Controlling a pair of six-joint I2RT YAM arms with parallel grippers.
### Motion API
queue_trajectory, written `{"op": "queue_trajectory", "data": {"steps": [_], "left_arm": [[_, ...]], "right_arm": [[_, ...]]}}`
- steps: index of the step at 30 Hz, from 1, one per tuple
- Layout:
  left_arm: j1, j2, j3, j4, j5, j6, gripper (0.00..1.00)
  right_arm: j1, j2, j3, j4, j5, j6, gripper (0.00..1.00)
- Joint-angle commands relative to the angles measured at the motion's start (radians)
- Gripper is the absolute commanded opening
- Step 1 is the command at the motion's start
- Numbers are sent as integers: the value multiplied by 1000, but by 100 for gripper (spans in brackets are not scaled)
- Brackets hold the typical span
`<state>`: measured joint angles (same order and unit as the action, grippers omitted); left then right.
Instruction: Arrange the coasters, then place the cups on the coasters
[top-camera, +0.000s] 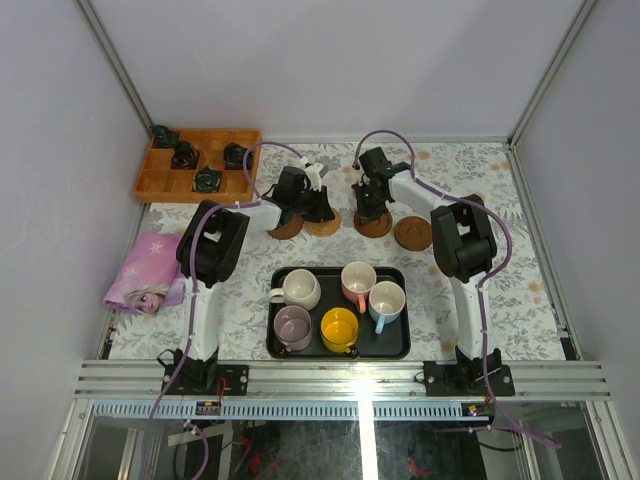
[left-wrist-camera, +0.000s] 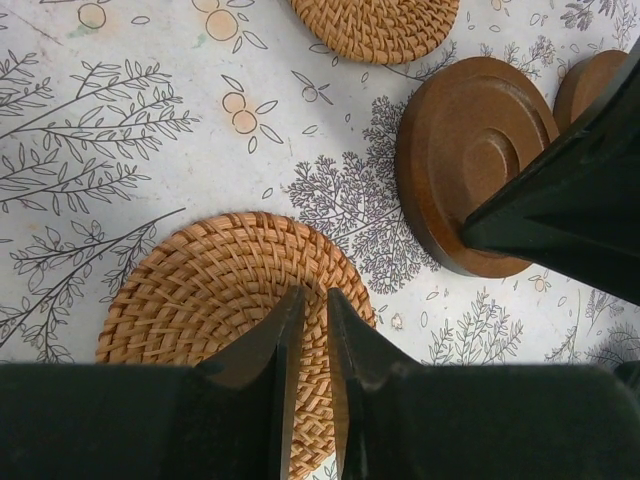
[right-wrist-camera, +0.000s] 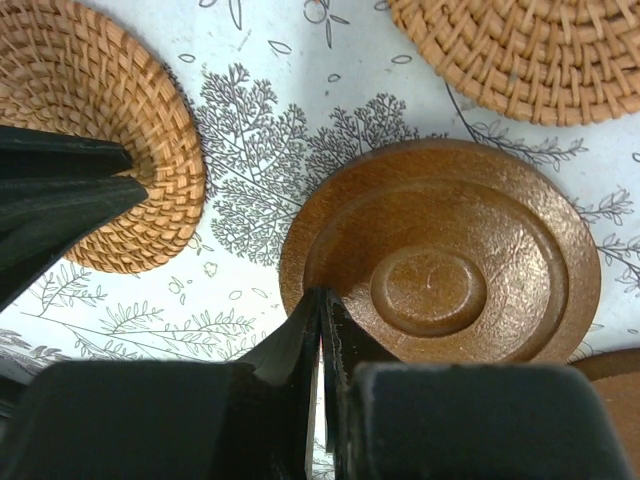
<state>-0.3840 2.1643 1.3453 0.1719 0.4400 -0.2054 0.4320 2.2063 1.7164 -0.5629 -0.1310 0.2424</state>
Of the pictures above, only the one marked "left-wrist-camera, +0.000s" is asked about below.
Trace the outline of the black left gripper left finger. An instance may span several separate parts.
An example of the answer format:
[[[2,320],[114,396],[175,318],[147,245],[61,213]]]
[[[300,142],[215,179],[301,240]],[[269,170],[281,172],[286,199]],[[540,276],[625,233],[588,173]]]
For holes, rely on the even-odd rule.
[[[210,385],[202,426],[214,479],[288,477],[305,306],[305,289],[289,288],[262,321],[198,364]]]

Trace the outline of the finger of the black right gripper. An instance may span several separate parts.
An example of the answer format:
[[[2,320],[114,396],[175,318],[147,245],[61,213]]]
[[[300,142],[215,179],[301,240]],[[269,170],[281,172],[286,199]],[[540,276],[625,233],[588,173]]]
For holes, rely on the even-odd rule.
[[[639,301],[639,50],[596,101],[465,221],[463,243]]]

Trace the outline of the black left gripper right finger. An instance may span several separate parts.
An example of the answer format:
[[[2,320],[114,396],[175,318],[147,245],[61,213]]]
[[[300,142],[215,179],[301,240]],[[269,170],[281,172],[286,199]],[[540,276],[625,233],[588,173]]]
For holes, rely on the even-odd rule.
[[[411,471],[401,449],[421,425],[410,390],[421,367],[367,324],[342,290],[328,291],[327,311],[339,476],[393,479]]]

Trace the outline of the woven rattan coaster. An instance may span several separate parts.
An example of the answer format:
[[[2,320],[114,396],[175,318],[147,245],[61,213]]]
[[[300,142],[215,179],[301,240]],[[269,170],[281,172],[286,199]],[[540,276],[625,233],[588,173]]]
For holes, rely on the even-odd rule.
[[[349,60],[398,65],[436,49],[453,28],[458,0],[294,0],[304,25]]]
[[[313,473],[335,449],[327,347],[327,293],[343,291],[375,320],[347,255],[313,227],[266,212],[201,220],[156,246],[112,301],[100,363],[196,365],[263,318],[292,286],[306,289],[289,475]]]

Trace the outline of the dark wooden coaster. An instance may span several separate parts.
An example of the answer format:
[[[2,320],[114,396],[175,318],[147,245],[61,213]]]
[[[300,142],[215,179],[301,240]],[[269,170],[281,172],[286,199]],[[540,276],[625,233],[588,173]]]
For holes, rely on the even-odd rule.
[[[626,52],[619,50],[603,51],[580,61],[568,71],[560,84],[553,108],[560,134],[600,96],[627,56]]]
[[[502,278],[528,268],[465,246],[460,232],[558,135],[536,86],[504,61],[468,58],[425,81],[402,115],[394,161],[402,212],[420,245],[462,275]]]

